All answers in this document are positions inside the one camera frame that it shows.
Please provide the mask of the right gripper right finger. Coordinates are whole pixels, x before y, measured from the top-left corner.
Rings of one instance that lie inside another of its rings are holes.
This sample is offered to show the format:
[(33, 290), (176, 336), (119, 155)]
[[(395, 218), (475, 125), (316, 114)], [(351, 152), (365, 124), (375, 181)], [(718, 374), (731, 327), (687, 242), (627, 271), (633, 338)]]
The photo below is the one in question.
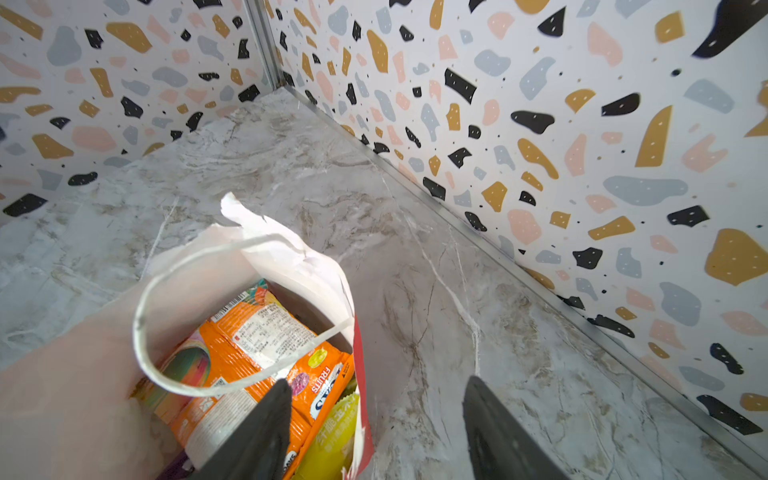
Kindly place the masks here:
[(462, 413), (476, 479), (567, 477), (477, 376), (471, 376), (467, 382)]

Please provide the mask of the orange fruit candy packet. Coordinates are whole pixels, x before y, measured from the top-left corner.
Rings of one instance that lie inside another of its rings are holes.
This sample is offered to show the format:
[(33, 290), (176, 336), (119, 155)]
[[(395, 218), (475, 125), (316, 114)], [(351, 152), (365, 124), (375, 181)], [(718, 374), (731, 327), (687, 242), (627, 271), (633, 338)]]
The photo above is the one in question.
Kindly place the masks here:
[[(260, 280), (180, 343), (163, 362), (162, 371), (190, 386), (224, 386), (261, 372), (315, 337)], [(143, 379), (133, 395), (169, 426), (192, 466), (201, 467), (279, 379), (285, 379), (292, 391), (284, 478), (293, 479), (333, 406), (357, 393), (352, 354), (323, 342), (278, 373), (237, 392), (185, 397)]]

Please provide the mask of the red paper gift bag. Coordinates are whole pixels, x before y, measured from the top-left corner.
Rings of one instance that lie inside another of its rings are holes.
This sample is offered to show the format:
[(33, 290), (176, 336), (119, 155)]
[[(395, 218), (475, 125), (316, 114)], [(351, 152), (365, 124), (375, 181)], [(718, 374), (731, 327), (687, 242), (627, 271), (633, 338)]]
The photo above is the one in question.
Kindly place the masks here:
[[(340, 266), (279, 222), (221, 201), (213, 225), (159, 255), (159, 286), (145, 310), (147, 354), (164, 358), (258, 274), (286, 288), (362, 360), (363, 340)], [(140, 282), (1, 375), (1, 475), (5, 479), (153, 479), (179, 450), (131, 394), (143, 373), (133, 346)]]

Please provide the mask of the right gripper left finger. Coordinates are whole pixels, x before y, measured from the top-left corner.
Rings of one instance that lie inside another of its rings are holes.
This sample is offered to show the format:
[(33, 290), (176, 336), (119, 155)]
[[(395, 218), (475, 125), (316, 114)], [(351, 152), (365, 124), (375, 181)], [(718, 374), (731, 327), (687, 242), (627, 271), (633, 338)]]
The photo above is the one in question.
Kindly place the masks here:
[(191, 479), (282, 479), (290, 444), (291, 393), (288, 382), (278, 380)]

